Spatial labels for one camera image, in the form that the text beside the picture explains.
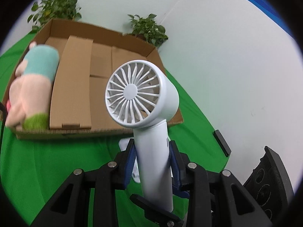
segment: brown cardboard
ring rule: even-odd
[[[49,21],[33,41],[47,44],[59,51],[60,63],[51,100],[50,130],[17,131],[19,139],[84,138],[104,135],[130,134],[112,120],[104,100],[106,84],[111,74],[130,60],[148,60],[165,69],[157,49],[131,35],[74,21]],[[28,52],[24,51],[18,64]],[[15,79],[15,70],[7,85],[2,103],[9,98],[9,87]],[[180,124],[180,110],[168,125]]]
[[[93,40],[70,36],[52,93],[51,129],[90,129],[89,74]]]

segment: wall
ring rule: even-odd
[[[247,0],[79,0],[84,22],[127,32],[128,13],[158,15],[165,67],[231,147],[243,183],[267,145],[294,187],[302,170],[303,71],[294,40]],[[30,31],[30,7],[0,52]]]
[[[147,16],[150,13],[158,15],[156,21],[161,21],[178,0],[78,0],[82,21],[101,25],[112,30],[130,32],[127,14]],[[31,14],[31,6],[16,21],[15,26],[7,36],[0,55],[24,37],[31,30],[27,18]]]
[[[303,62],[292,37],[247,0],[179,0],[162,24],[164,66],[231,147],[226,168],[244,183],[267,145],[296,187]]]

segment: white fan handle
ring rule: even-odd
[[[158,207],[172,212],[172,177],[166,120],[150,127],[134,129],[134,142],[143,196]]]

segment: green plant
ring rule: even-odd
[[[31,14],[27,23],[31,20],[35,23],[32,26],[32,32],[39,31],[50,19],[62,18],[62,19],[81,19],[79,13],[80,7],[76,7],[78,0],[40,0],[34,2],[31,10],[36,14]]]
[[[160,47],[168,39],[168,36],[165,35],[165,28],[154,21],[155,14],[151,13],[147,18],[142,18],[137,14],[128,14],[128,16],[131,18],[131,25],[134,29],[132,35],[142,35],[143,39],[156,47]]]

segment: pink plush toy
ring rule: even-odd
[[[9,89],[5,125],[24,129],[49,129],[52,87],[59,64],[58,51],[32,42],[16,69]]]

